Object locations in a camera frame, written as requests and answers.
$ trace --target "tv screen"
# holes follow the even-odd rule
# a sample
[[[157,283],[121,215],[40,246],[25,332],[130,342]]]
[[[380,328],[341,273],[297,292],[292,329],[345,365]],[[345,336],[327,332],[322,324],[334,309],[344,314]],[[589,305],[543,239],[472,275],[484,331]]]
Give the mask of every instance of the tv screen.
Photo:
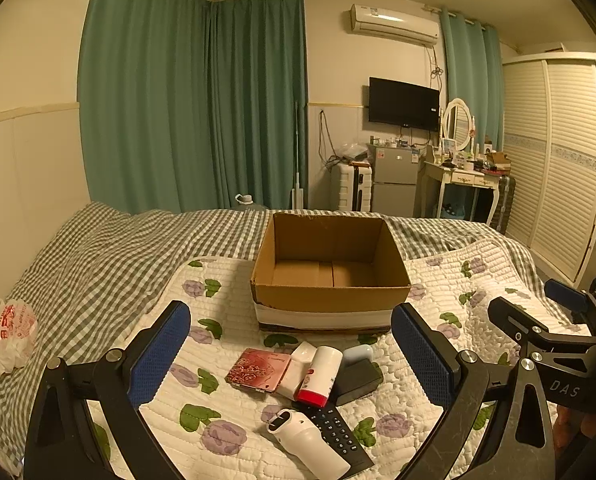
[[[440,92],[425,86],[369,78],[369,120],[438,131]]]

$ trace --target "wardrobe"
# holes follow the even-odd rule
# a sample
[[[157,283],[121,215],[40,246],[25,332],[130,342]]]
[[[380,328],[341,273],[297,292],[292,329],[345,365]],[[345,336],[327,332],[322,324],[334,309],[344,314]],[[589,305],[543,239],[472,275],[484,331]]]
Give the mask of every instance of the wardrobe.
[[[596,54],[519,56],[503,72],[504,151],[516,178],[507,235],[579,286],[596,247]]]

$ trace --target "water bottle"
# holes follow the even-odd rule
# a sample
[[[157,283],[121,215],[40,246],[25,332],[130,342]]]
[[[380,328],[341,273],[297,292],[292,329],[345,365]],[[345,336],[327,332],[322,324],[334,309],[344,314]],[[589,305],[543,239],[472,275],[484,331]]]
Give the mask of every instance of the water bottle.
[[[236,195],[236,202],[238,202],[238,205],[233,208],[235,211],[265,211],[268,209],[268,207],[256,204],[251,195],[241,195],[238,193]]]

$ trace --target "air conditioner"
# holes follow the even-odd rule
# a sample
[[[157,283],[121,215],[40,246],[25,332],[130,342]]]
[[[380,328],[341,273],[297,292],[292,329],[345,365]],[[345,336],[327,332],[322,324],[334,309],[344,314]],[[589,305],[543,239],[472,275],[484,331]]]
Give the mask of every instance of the air conditioner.
[[[435,45],[440,28],[437,22],[395,10],[351,6],[351,28],[354,32],[398,38],[422,45]]]

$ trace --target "teal curtain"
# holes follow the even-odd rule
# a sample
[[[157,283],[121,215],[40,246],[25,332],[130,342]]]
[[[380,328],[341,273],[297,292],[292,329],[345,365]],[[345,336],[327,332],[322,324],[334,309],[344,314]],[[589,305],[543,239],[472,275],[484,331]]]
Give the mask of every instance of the teal curtain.
[[[500,40],[494,27],[467,23],[464,16],[440,15],[447,68],[447,98],[465,101],[476,118],[476,142],[485,135],[502,149],[504,81]]]
[[[214,2],[209,45],[210,124],[222,202],[247,192],[256,202],[288,208],[297,110],[298,152],[306,153],[302,0]],[[300,174],[307,175],[304,156]]]
[[[287,207],[296,101],[305,165],[303,16],[302,0],[90,0],[78,101],[92,200]]]

